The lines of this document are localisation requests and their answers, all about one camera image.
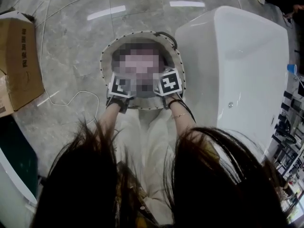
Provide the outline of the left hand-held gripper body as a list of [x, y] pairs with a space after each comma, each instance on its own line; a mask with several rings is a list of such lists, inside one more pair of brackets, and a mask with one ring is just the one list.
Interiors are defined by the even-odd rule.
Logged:
[[113, 73], [108, 84], [108, 93], [113, 96], [130, 99], [136, 96], [136, 80], [126, 75]]

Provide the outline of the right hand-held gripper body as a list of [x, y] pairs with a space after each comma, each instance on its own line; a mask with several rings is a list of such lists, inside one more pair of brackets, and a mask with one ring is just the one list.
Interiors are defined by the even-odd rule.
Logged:
[[161, 98], [165, 109], [168, 108], [165, 97], [182, 91], [182, 81], [177, 69], [167, 69], [162, 73], [153, 74], [153, 92]]

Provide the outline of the beige studded laundry basket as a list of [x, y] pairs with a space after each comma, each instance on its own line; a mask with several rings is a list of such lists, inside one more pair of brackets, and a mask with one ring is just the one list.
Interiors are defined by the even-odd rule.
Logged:
[[[186, 90], [186, 77], [184, 71], [184, 65], [180, 56], [180, 52], [177, 49], [177, 42], [174, 37], [165, 32], [155, 31], [136, 31], [129, 34], [125, 34], [116, 38], [109, 43], [101, 53], [100, 58], [100, 70], [103, 81], [106, 87], [109, 87], [110, 80], [114, 71], [112, 55], [120, 46], [127, 44], [128, 42], [136, 41], [139, 39], [151, 40], [152, 42], [159, 43], [164, 49], [165, 62], [169, 63], [169, 68], [175, 68], [181, 79], [182, 93]], [[156, 110], [162, 109], [163, 103], [161, 99], [154, 93], [146, 93], [136, 99], [133, 99], [129, 103], [130, 109], [140, 110]]]

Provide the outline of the pink cloth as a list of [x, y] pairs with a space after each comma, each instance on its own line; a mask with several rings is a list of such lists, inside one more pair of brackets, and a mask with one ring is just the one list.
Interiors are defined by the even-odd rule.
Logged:
[[154, 78], [165, 70], [165, 59], [158, 43], [125, 43], [112, 54], [111, 66], [123, 89], [139, 98], [151, 98], [155, 96]]

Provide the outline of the person's right forearm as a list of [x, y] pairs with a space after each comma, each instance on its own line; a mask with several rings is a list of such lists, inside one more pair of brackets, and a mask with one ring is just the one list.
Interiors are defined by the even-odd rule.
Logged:
[[187, 130], [196, 126], [190, 111], [177, 96], [167, 97], [166, 103], [172, 112], [178, 136], [183, 135]]

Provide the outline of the person's left forearm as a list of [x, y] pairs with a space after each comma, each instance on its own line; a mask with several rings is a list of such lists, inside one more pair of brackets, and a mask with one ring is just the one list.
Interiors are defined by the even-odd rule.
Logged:
[[113, 138], [114, 136], [114, 128], [120, 110], [121, 107], [119, 104], [112, 103], [106, 108], [105, 112], [99, 119], [103, 134], [109, 136], [110, 138]]

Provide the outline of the person's cream skirt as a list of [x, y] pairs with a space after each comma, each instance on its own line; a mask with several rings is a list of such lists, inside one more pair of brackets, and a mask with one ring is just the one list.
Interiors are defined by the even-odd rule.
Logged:
[[150, 122], [140, 122], [138, 110], [119, 114], [116, 121], [116, 159], [131, 170], [130, 188], [138, 199], [139, 211], [159, 226], [172, 225], [173, 215], [164, 190], [163, 172], [174, 157], [170, 146], [174, 127], [170, 110], [160, 110]]

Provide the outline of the white bathtub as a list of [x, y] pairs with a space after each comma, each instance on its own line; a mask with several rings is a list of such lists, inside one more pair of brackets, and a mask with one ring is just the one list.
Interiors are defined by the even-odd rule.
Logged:
[[286, 29], [222, 6], [179, 27], [175, 39], [197, 124], [236, 136], [260, 161], [268, 157], [288, 81]]

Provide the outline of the large open cardboard box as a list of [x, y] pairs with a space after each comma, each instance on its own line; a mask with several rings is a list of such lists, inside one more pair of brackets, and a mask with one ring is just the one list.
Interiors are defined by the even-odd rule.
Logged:
[[43, 94], [35, 29], [31, 22], [0, 19], [0, 70], [6, 75], [14, 112]]

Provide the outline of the small cardboard box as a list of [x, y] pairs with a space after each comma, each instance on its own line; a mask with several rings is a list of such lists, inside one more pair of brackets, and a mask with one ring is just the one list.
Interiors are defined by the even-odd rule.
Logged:
[[11, 104], [6, 75], [0, 70], [0, 118], [14, 113]]

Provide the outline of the person's yellow plaid shirt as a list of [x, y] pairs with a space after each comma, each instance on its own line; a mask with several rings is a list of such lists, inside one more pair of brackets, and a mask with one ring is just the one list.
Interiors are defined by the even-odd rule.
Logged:
[[117, 164], [117, 174], [115, 228], [158, 228], [144, 202], [147, 194], [136, 175], [122, 161]]

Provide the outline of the white ceramic fixture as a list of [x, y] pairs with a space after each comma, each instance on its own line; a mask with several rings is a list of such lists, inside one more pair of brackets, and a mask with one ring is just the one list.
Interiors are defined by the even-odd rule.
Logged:
[[5, 228], [29, 228], [36, 201], [0, 149], [0, 224]]

